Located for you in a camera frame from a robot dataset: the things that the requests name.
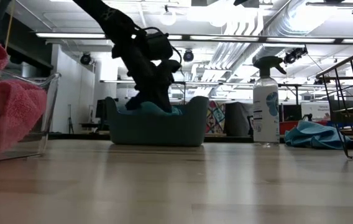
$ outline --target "tripod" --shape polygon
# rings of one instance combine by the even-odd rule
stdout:
[[[71,122],[71,105],[67,105],[69,108],[69,118],[68,118],[68,124],[69,124],[69,134],[75,133],[75,130],[73,129],[73,123]]]

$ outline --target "wire rack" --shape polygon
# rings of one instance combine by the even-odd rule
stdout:
[[[352,74],[342,74],[343,70],[351,70]],[[353,159],[353,151],[348,150],[349,141],[347,140],[348,137],[353,140],[353,56],[318,73],[316,78],[324,83],[330,106],[331,121],[339,130],[339,139],[345,143],[345,155]]]

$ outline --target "spray nozzle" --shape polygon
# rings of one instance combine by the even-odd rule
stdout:
[[[280,73],[286,75],[287,72],[280,66],[282,58],[276,56],[262,57],[254,62],[254,67],[259,69],[261,77],[270,76],[270,69],[276,68]]]

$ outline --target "bottle label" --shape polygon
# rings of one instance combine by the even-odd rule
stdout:
[[[254,141],[279,142],[278,87],[254,89]]]

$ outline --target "clear plastic bin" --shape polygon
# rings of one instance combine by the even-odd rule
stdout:
[[[17,79],[22,82],[38,86],[39,88],[45,90],[47,93],[47,106],[43,115],[36,122],[35,126],[28,133],[28,135],[23,138],[23,140],[19,141],[13,147],[0,153],[0,161],[29,156],[39,156],[45,152],[48,141],[48,133],[50,131],[50,125],[52,121],[53,108],[57,98],[57,90],[60,77],[61,75],[56,73],[48,78],[41,79],[41,82],[37,82],[37,79],[35,79],[34,82],[9,72],[0,71],[0,81]]]

